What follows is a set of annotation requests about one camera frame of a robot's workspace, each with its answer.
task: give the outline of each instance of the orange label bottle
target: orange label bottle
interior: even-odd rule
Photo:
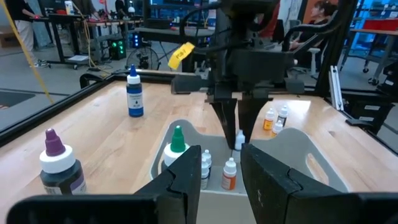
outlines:
[[[234,161],[234,158],[231,157],[225,163],[223,179],[221,180],[221,186],[225,190],[233,190],[235,189],[235,185],[236,185],[236,163]]]
[[[262,125],[262,128],[264,128],[264,130],[266,131],[271,130],[274,118],[275,118],[274,110],[271,108],[266,114],[266,118],[264,119],[264,124]]]

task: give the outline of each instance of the desk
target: desk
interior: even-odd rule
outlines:
[[[365,56],[365,57],[349,55],[349,51],[351,50],[351,47],[352,47],[352,44],[354,42],[354,38],[355,38],[355,35],[356,35],[357,32],[361,32],[361,33],[365,33],[365,34],[376,34],[373,43],[376,42],[376,40],[378,39],[378,37],[380,35],[387,35],[388,36],[388,38],[387,38],[387,46],[386,46],[386,49],[384,50],[383,56],[381,58],[379,58],[379,57],[375,57],[375,56],[371,55],[371,53],[373,51],[373,44],[372,44],[372,47],[371,47],[368,55]],[[340,70],[343,69],[343,66],[346,63],[348,57],[359,57],[359,58],[365,59],[366,62],[365,62],[364,72],[366,72],[366,69],[367,69],[369,61],[376,62],[379,65],[377,66],[377,69],[374,72],[373,77],[369,79],[369,83],[372,84],[372,85],[377,85],[379,83],[379,76],[380,76],[380,73],[382,72],[383,68],[392,63],[389,60],[389,56],[390,56],[390,53],[392,51],[392,47],[394,45],[394,42],[395,42],[397,36],[398,36],[398,31],[351,29],[349,31],[348,47],[347,47],[347,50],[346,50],[346,52],[344,54],[343,62],[341,64]]]
[[[63,54],[62,44],[61,44],[60,36],[58,33],[58,27],[57,27],[57,24],[66,24],[69,26],[69,31],[70,31],[72,45],[73,45],[73,53],[75,55],[80,55],[77,33],[76,33],[76,26],[75,26],[76,17],[50,14],[49,17],[43,17],[43,18],[38,18],[38,19],[32,18],[32,19],[34,22],[51,23],[52,30],[54,33],[55,43],[57,45],[58,57],[60,60],[59,61],[48,60],[47,62],[49,63],[49,67],[51,64],[63,64],[63,65],[73,65],[73,68],[77,69],[77,66],[78,66],[77,63],[66,61],[66,59],[68,59],[70,57],[66,57]]]
[[[39,154],[44,131],[52,127],[81,160],[91,194],[131,194],[149,181],[149,169],[168,125],[189,120],[201,133],[222,135],[204,93],[171,95],[170,85],[143,84],[145,115],[127,113],[126,82],[113,81],[0,148],[0,220],[17,201],[44,194]],[[275,95],[259,113],[252,138],[266,111],[289,107],[288,127],[307,133],[350,191],[398,191],[398,158],[315,96]]]

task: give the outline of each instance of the blue bottle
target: blue bottle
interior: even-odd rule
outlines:
[[[129,115],[133,118],[144,115],[141,79],[137,75],[134,65],[131,65],[130,75],[127,76],[127,105],[129,107]]]

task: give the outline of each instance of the bottle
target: bottle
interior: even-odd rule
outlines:
[[[130,75],[127,76],[127,105],[130,116],[137,118],[144,115],[141,79],[134,65],[131,65]]]
[[[178,125],[174,128],[172,142],[164,147],[162,171],[166,170],[168,166],[180,157],[188,148],[189,145],[185,143],[182,128]]]
[[[75,159],[72,147],[62,144],[54,129],[45,131],[45,150],[40,153],[40,179],[51,195],[84,194],[86,182],[83,168]]]
[[[210,174],[211,174],[211,154],[210,154],[210,152],[209,152],[209,150],[205,150],[205,152],[204,153],[202,153],[201,154],[201,158],[202,159],[206,159],[206,162],[207,162],[207,165],[208,165],[208,168],[209,168],[209,178],[210,178]]]
[[[272,128],[271,137],[277,136],[282,131],[283,128],[284,126],[282,124],[282,121],[276,122],[276,124]]]
[[[232,158],[234,158],[235,162],[241,162],[241,151],[242,151],[242,144],[244,143],[244,135],[243,131],[239,130],[238,134],[236,135],[235,139],[235,149],[232,150]]]
[[[274,119],[275,119],[275,113],[274,110],[271,108],[267,112],[266,118],[264,119],[264,125],[263,125],[264,130],[269,131],[272,129],[272,124],[274,122]]]
[[[280,109],[277,121],[281,121],[284,127],[286,124],[286,119],[287,119],[287,106],[285,105],[282,107],[282,109]]]
[[[207,188],[207,182],[209,180],[209,165],[206,159],[201,159],[201,179],[200,179],[200,189],[205,190]]]
[[[223,180],[221,181],[221,186],[225,190],[233,190],[236,185],[236,163],[234,162],[234,158],[229,158],[228,161],[225,162],[224,172],[223,172]]]

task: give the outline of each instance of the yellow cable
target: yellow cable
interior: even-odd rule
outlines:
[[[100,68],[99,66],[97,66],[97,65],[94,63],[93,59],[91,58],[91,37],[90,37],[90,28],[88,27],[88,23],[87,23],[87,21],[86,21],[84,15],[83,15],[83,13],[81,13],[80,9],[76,6],[76,4],[75,4],[74,2],[72,2],[72,4],[73,4],[73,7],[76,8],[76,10],[77,10],[77,12],[79,13],[79,15],[81,16],[81,18],[83,19],[83,30],[84,30],[84,33],[85,33],[85,36],[86,36],[86,40],[87,40],[87,44],[88,44],[88,59],[89,59],[89,61],[88,61],[88,66],[89,66],[90,68],[92,68],[91,65],[93,65],[95,68],[97,68],[97,69],[101,70],[102,72],[105,72],[105,73],[107,73],[108,75],[110,75],[110,74],[111,74],[110,72],[107,72],[106,70],[104,70],[104,69]]]
[[[43,89],[43,91],[44,91],[46,97],[50,100],[51,104],[54,103],[53,99],[52,99],[51,96],[50,96],[49,91],[48,91],[47,88],[45,87],[45,84],[44,84],[44,81],[43,81],[42,77],[39,75],[39,73],[37,72],[37,69],[36,69],[35,66],[34,66],[34,63],[33,63],[33,61],[32,61],[32,58],[30,57],[30,55],[29,55],[29,53],[28,53],[28,50],[26,49],[26,46],[25,46],[25,44],[23,43],[23,41],[22,41],[22,39],[21,39],[21,37],[20,37],[18,31],[17,31],[17,28],[15,27],[14,21],[13,21],[12,18],[11,18],[11,15],[10,15],[10,12],[8,11],[8,9],[7,9],[6,3],[4,2],[4,0],[0,0],[0,3],[1,3],[1,6],[3,7],[3,9],[4,9],[4,12],[6,13],[6,17],[7,17],[7,19],[8,19],[8,22],[10,23],[10,26],[11,26],[11,28],[12,28],[12,31],[14,32],[15,36],[16,36],[17,39],[18,39],[19,44],[20,44],[21,47],[22,47],[22,51],[23,51],[24,54],[25,54],[25,57],[26,57],[26,59],[27,59],[27,62],[29,63],[30,67],[32,67],[33,74],[35,75],[37,81],[39,81],[40,86],[42,87],[42,89]]]

